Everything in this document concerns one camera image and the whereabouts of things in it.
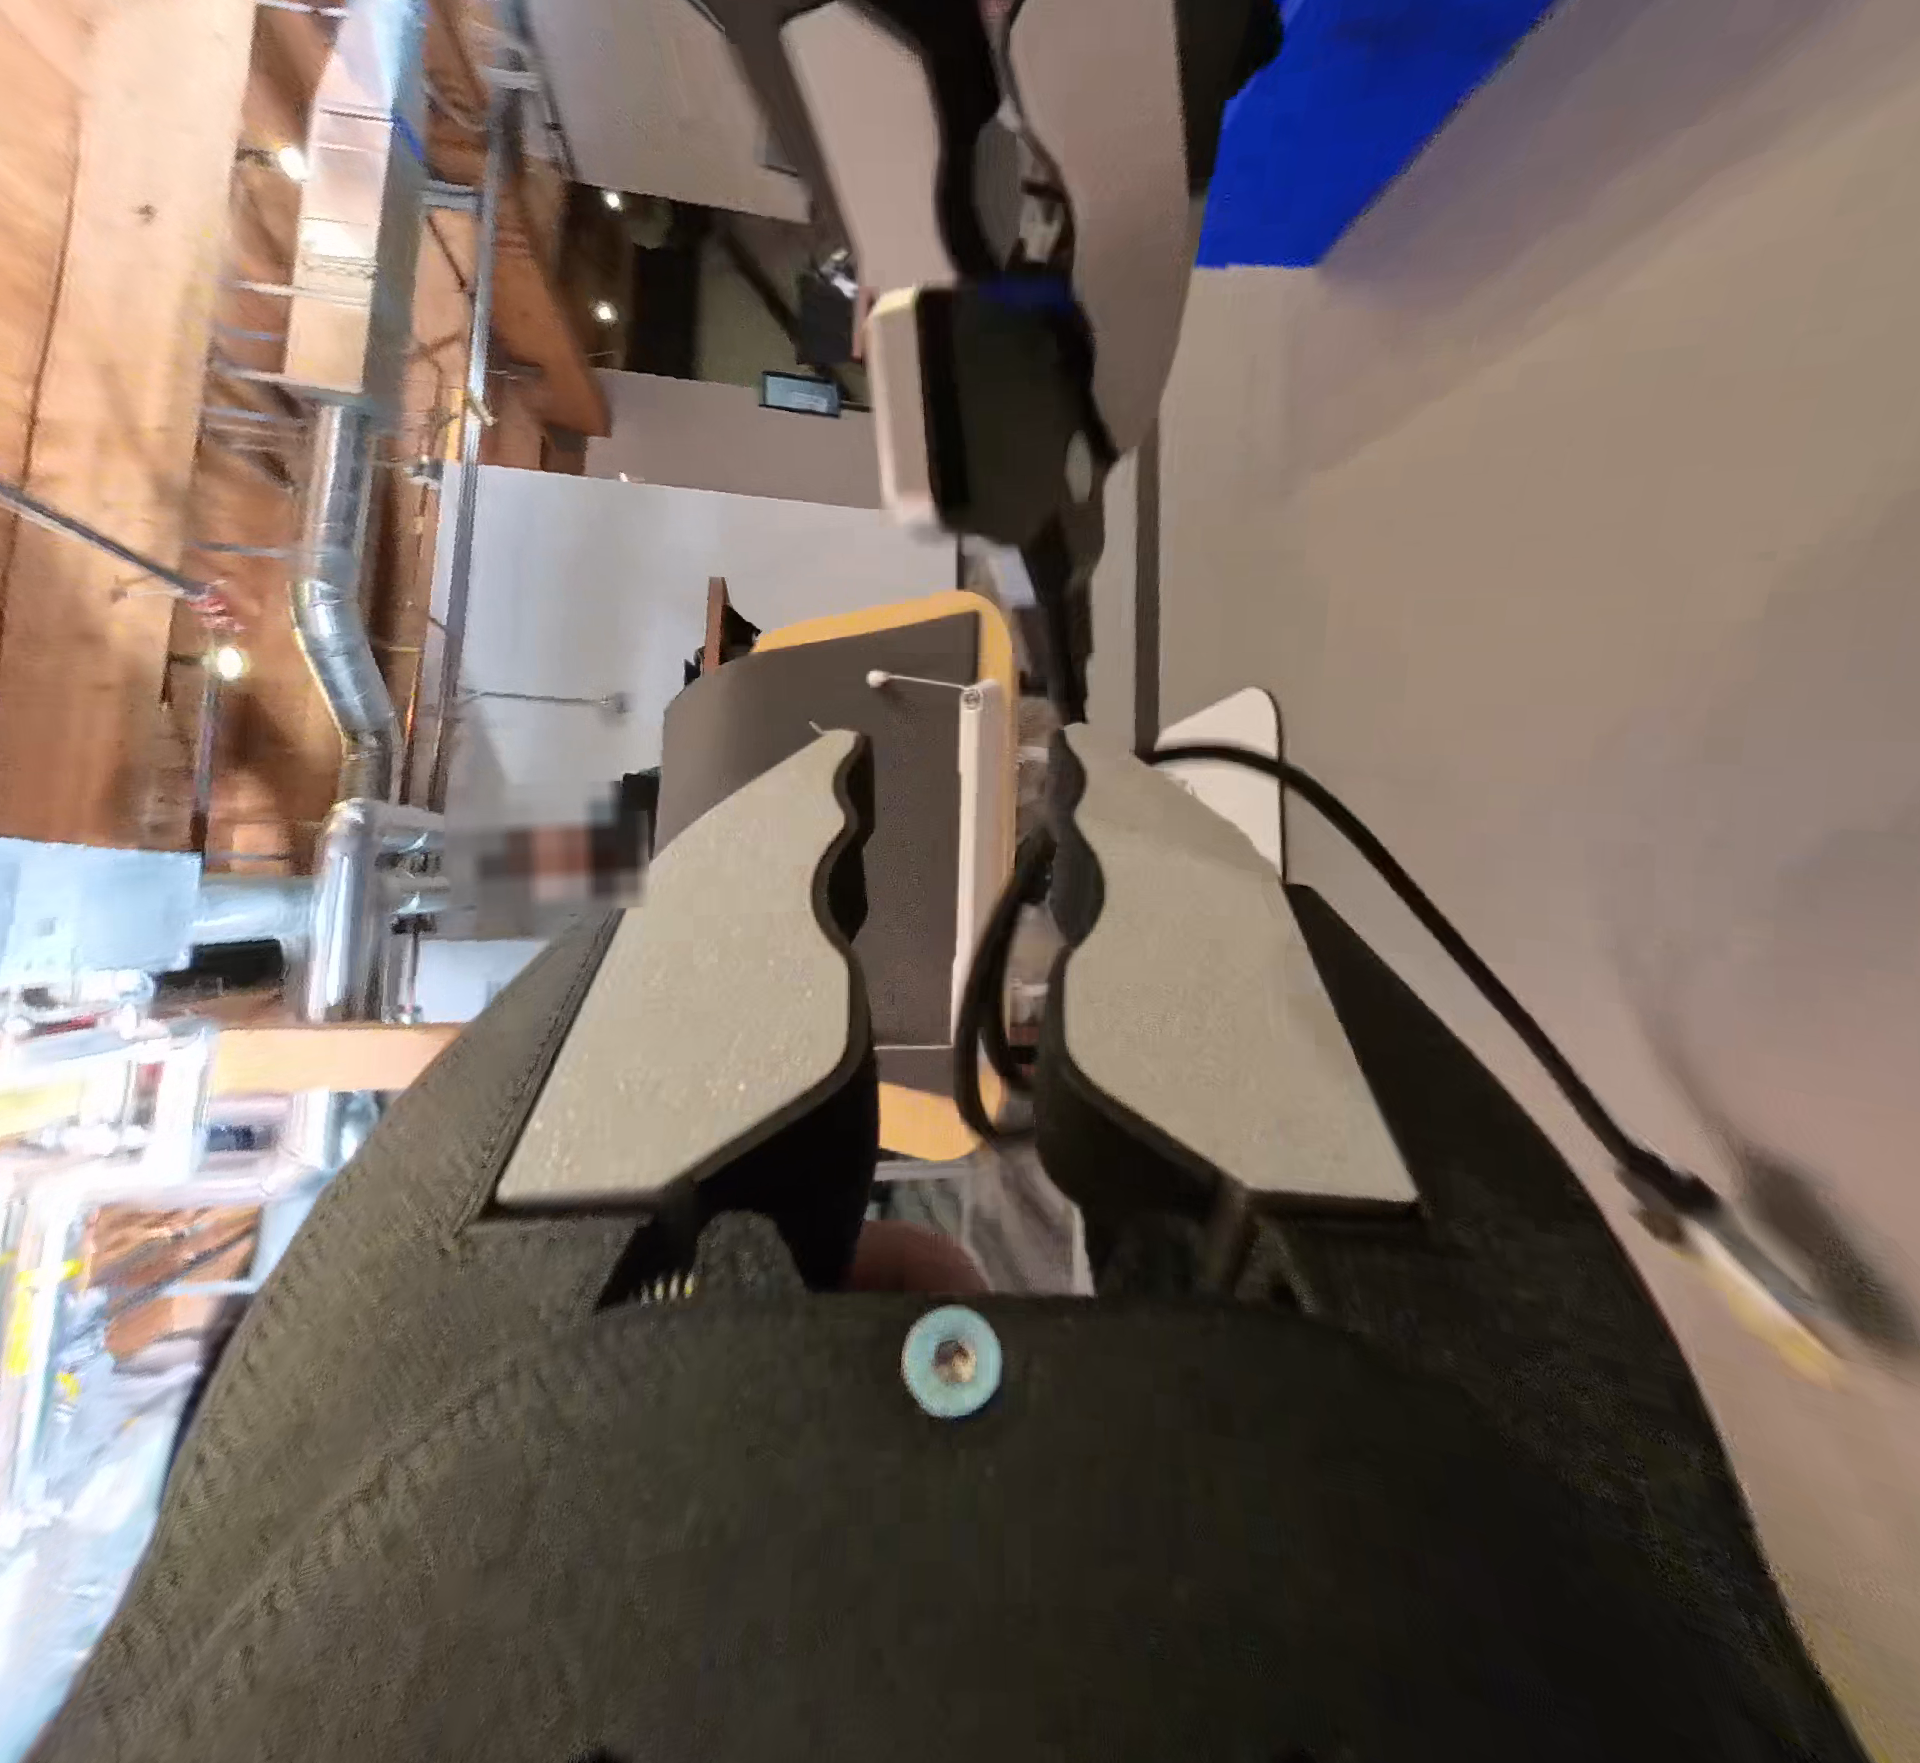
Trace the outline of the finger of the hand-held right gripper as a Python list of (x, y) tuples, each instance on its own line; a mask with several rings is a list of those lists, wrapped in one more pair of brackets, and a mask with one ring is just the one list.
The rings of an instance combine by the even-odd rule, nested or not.
[(1018, 146), (980, 0), (827, 0), (780, 57), (863, 296), (1011, 269)]
[(998, 0), (993, 36), (1065, 199), (1090, 410), (1128, 455), (1157, 418), (1196, 249), (1178, 0)]

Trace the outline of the grey panel with wooden edge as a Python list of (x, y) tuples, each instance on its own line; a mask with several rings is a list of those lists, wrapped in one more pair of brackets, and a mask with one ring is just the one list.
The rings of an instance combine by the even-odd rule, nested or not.
[(869, 670), (974, 684), (1018, 703), (1006, 617), (972, 590), (768, 630), (750, 656), (697, 676), (661, 727), (657, 851), (821, 733), (869, 747), (873, 825), (855, 955), (871, 1008), (884, 1160), (959, 1163), (978, 1140), (952, 1099), (958, 867), (958, 699), (873, 692)]

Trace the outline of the wooden rail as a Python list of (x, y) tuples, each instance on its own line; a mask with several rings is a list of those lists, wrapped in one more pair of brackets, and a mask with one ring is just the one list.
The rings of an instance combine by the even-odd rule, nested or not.
[(210, 1097), (216, 1101), (319, 1092), (398, 1094), (463, 1035), (463, 1024), (259, 1024), (219, 1029)]

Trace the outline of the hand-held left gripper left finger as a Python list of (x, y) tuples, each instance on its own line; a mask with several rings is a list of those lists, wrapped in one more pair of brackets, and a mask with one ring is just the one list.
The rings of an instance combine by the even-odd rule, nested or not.
[(853, 950), (871, 816), (869, 743), (815, 730), (659, 851), (499, 1165), (499, 1212), (623, 1215), (659, 1252), (747, 1215), (804, 1283), (846, 1278), (878, 1169)]

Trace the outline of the silver adapter with black cable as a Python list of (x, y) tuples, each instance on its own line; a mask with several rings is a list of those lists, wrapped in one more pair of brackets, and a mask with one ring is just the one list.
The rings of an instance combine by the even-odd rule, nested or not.
[[(867, 318), (867, 374), (885, 503), (904, 521), (933, 522), (1018, 551), (1044, 635), (1044, 677), (1069, 720), (1086, 714), (1098, 487), (1107, 463), (1086, 438), (1079, 340), (1071, 325), (969, 306), (958, 286), (889, 293)], [(1282, 756), (1234, 747), (1150, 750), (1150, 762), (1234, 760), (1302, 798), (1368, 864), (1524, 1047), (1577, 1122), (1612, 1157), (1621, 1185), (1675, 1232), (1734, 1318), (1807, 1381), (1838, 1381), (1841, 1359), (1810, 1293), (1767, 1255), (1729, 1203), (1629, 1135), (1498, 972), (1412, 874), (1321, 781)]]

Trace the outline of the silver metal duct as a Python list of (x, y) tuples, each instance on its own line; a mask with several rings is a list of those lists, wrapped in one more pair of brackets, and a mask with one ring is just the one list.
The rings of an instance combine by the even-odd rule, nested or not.
[(399, 756), (393, 695), (367, 630), (363, 557), (378, 441), (401, 419), (414, 358), (425, 3), (345, 3), (307, 127), (281, 372), (317, 408), (290, 608), (342, 741), (347, 798), (389, 798)]

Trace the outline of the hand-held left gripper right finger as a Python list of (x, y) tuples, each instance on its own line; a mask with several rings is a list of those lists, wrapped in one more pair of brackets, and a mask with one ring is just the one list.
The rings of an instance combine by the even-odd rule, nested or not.
[(1071, 724), (1051, 750), (1035, 1119), (1092, 1263), (1242, 1263), (1265, 1230), (1399, 1240), (1421, 1189), (1288, 889), (1275, 724), (1157, 760)]

